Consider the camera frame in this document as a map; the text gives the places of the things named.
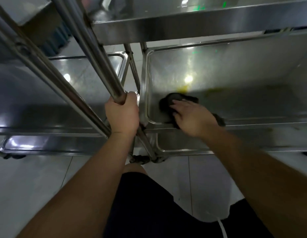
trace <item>black shorts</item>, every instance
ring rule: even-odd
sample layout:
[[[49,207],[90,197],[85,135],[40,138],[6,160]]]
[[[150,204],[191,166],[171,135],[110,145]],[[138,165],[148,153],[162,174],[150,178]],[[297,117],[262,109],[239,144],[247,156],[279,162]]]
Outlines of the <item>black shorts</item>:
[[[253,209],[241,200],[222,220],[227,237],[273,237]],[[122,175],[104,237],[223,237],[219,223],[202,222],[185,212],[173,196],[150,177]]]

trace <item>tile grout line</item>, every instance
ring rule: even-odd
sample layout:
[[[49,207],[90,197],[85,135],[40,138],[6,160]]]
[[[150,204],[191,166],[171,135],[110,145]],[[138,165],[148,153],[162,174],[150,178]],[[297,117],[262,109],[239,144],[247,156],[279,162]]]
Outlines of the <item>tile grout line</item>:
[[[70,163],[69,163],[68,169],[67,169],[67,171],[65,172],[65,176],[64,176],[64,178],[63,178],[63,181],[62,181],[62,184],[61,184],[61,187],[60,187],[60,188],[62,188],[62,185],[63,185],[63,183],[64,183],[65,177],[67,176],[67,173],[68,173],[68,171],[69,171],[69,168],[70,168],[70,165],[71,165],[72,159],[73,159],[73,156],[71,157],[71,160],[70,160]]]
[[[188,165],[189,165],[189,180],[190,180],[191,212],[192,212],[192,216],[193,216],[192,190],[191,190],[191,174],[190,174],[190,157],[189,156],[188,156]]]

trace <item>floor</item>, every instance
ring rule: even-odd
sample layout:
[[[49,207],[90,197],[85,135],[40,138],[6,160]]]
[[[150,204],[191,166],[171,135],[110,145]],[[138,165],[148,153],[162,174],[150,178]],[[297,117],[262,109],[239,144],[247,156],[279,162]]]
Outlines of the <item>floor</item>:
[[[212,38],[151,42],[148,47],[200,42]],[[131,46],[137,70],[141,73],[140,46]],[[123,51],[124,47],[116,45],[105,49],[107,52],[115,52]],[[65,56],[82,54],[74,40],[61,52]],[[136,90],[130,70],[125,89]],[[307,175],[307,157],[301,153],[275,153],[274,156]],[[88,159],[86,156],[27,156],[21,160],[0,158],[0,238],[15,237]],[[144,168],[152,179],[174,196],[177,204],[203,221],[227,217],[229,206],[243,198],[227,170],[214,155],[171,157],[161,164],[145,164]]]

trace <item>metal pole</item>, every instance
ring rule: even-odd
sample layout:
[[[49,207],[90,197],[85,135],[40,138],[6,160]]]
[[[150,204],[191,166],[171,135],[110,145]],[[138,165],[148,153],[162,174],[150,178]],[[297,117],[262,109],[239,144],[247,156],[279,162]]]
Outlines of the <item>metal pole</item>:
[[[141,42],[140,43],[140,48],[141,48],[141,51],[142,51],[142,54],[146,53],[147,51],[147,43],[146,42]]]
[[[132,70],[132,75],[133,75],[134,80],[135,80],[137,91],[138,91],[138,93],[140,93],[140,80],[139,80],[135,60],[133,58],[132,48],[131,48],[130,44],[124,44],[124,47],[125,47],[125,50],[126,50],[128,56],[130,57],[130,68]]]
[[[103,46],[98,44],[80,0],[52,0],[52,2],[110,95],[116,103],[124,104],[126,99],[125,90]]]
[[[85,103],[76,90],[65,80],[48,58],[29,40],[17,24],[0,6],[0,43],[5,45],[31,71],[48,84],[93,128],[105,137],[110,136],[110,129],[100,120]]]

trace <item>metal cart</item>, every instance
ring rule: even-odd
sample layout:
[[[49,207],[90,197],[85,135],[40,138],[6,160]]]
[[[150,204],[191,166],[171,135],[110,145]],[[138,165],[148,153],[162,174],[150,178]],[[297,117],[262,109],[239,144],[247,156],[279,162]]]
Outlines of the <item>metal cart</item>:
[[[228,130],[267,152],[307,151],[307,0],[52,0],[48,7],[86,56],[46,57],[0,7],[0,156],[92,155],[110,136],[104,103],[125,101],[129,65],[139,92],[135,145],[148,153],[133,161],[212,153],[159,111],[171,92],[198,97]],[[209,41],[146,44],[201,36]],[[126,51],[106,54],[103,45],[114,44]]]

